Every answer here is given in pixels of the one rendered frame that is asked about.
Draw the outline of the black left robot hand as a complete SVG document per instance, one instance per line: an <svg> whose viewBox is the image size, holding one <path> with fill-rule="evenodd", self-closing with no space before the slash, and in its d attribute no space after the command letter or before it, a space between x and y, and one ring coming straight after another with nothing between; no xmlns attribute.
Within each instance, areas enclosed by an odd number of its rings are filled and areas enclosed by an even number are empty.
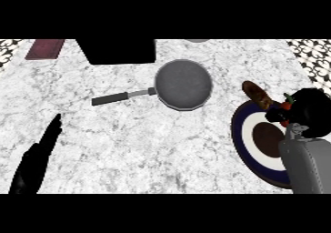
<svg viewBox="0 0 331 233"><path fill-rule="evenodd" d="M56 115L48 125L40 141L34 143L23 153L23 161L18 165L8 191L11 195L34 195L39 192L49 164L49 157L53 152L56 139L62 132L61 126L61 115Z"/></svg>

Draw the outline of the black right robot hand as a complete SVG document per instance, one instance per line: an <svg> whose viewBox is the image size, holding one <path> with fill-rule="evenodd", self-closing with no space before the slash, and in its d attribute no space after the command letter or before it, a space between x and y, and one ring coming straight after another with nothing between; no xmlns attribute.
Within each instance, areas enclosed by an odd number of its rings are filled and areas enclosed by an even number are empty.
<svg viewBox="0 0 331 233"><path fill-rule="evenodd" d="M289 121L306 126L301 136L325 137L331 133L331 98L317 88L303 88L292 94L289 110L270 108L266 112L269 122Z"/></svg>

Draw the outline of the red bell pepper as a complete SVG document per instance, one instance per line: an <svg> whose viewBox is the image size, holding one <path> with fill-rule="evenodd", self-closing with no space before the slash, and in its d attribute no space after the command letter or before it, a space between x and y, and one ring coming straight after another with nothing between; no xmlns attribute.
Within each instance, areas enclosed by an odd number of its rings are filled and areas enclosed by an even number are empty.
<svg viewBox="0 0 331 233"><path fill-rule="evenodd" d="M286 97L286 100L285 102L281 104L281 108L285 109L285 110L291 110L291 107L292 107L292 103L294 103L294 98L291 95L288 95L286 93L284 93L284 96ZM285 121L281 121L279 122L281 125L284 127L286 127L289 125L289 120L285 120Z"/></svg>

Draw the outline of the blue and white plate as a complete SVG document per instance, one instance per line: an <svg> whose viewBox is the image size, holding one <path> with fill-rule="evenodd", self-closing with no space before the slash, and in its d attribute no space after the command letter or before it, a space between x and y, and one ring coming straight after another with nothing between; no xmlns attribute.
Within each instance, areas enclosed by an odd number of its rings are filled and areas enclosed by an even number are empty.
<svg viewBox="0 0 331 233"><path fill-rule="evenodd" d="M279 157L278 143L285 139L285 127L270 123L266 111L251 102L235 110L232 117L233 146L248 169L276 187L291 188L291 181Z"/></svg>

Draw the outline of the grey frying pan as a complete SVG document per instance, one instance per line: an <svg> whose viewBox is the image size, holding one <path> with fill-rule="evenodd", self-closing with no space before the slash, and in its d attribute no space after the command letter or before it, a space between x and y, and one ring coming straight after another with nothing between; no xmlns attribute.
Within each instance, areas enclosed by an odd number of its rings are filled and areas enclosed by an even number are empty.
<svg viewBox="0 0 331 233"><path fill-rule="evenodd" d="M210 99L213 79L202 65L188 59L174 59L158 70L155 84L145 90L95 97L92 105L99 106L135 96L157 95L163 104L176 111L192 111Z"/></svg>

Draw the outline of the dark red flat board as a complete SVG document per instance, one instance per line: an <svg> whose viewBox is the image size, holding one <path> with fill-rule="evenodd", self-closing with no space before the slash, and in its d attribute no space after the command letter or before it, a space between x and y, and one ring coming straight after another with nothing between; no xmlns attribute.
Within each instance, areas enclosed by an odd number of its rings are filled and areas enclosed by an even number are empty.
<svg viewBox="0 0 331 233"><path fill-rule="evenodd" d="M64 39L37 39L28 53L25 60L56 59L65 40Z"/></svg>

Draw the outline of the black box appliance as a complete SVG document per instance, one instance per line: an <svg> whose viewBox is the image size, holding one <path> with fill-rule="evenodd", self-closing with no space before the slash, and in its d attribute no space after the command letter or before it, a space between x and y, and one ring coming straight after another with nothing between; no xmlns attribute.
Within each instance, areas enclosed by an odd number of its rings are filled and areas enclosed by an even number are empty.
<svg viewBox="0 0 331 233"><path fill-rule="evenodd" d="M77 43L95 66L148 64L157 61L154 39L77 39Z"/></svg>

